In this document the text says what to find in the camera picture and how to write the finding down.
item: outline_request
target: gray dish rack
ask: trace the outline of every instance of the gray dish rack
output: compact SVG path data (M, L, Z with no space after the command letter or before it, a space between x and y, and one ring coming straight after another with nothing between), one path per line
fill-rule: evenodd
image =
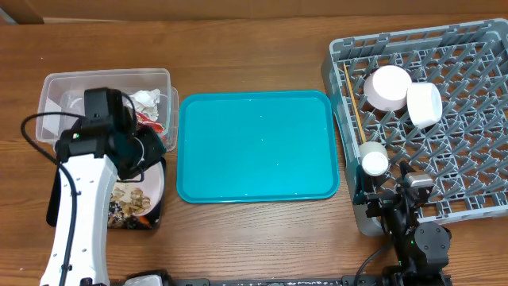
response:
M390 167L376 191L393 191L398 163L407 160L434 178L432 200L417 210L420 222L440 224L508 215L508 21L380 33L334 40L321 73L341 133L351 197L360 164L359 130L348 96L346 64L368 141L387 147ZM440 90L443 117L427 129L414 127L407 110L382 112L366 101L364 82L394 64L414 82ZM354 206L366 235L380 235L378 220Z

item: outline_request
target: white tissue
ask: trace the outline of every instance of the white tissue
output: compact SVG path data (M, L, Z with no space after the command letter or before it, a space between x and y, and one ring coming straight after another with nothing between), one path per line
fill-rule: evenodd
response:
M160 90L153 91L138 91L130 95L134 102L136 112L141 112L144 116L150 118L152 121L157 121L159 112L157 111L157 103L160 102Z

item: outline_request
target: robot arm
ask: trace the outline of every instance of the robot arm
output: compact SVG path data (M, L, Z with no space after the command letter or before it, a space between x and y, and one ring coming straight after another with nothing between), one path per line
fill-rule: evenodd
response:
M71 174L77 191L74 239L65 267L73 206L68 178L60 170L55 241L40 285L110 284L106 232L114 183L117 176L127 180L140 175L166 151L150 127L136 129L136 117L123 106L122 97L125 95L120 91L108 88L85 91L86 117L64 130L56 144L57 159ZM67 276L62 275L65 268Z
M78 196L76 229L72 244L66 285L81 285L82 279L93 284L109 285L106 267L106 232L111 191L117 180L117 168L108 157L94 154L70 157L64 167L71 173ZM48 266L40 285L57 285L64 263L65 247L71 222L71 189L67 177L60 171L60 207L55 240Z

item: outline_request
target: plastic tray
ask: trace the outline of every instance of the plastic tray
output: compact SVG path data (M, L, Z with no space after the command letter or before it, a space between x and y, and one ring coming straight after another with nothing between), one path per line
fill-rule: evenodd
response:
M176 187L189 203L326 199L339 186L320 91L192 95L179 132Z

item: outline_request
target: wood grain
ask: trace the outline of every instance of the wood grain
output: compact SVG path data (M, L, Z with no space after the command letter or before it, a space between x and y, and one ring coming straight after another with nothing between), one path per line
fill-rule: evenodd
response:
M179 21L0 27L0 284L34 285L54 229L45 213L55 168L23 142L19 124L37 111L45 76L111 68L166 68L180 100L200 92L324 90L320 66L340 37L452 24L496 15L331 17L269 21ZM331 199L196 205L175 190L167 158L165 213L157 231L110 231L110 277L166 268L212 280L353 274L384 240L356 228L344 177ZM506 285L508 218L449 226L456 285ZM393 253L367 267L378 273Z

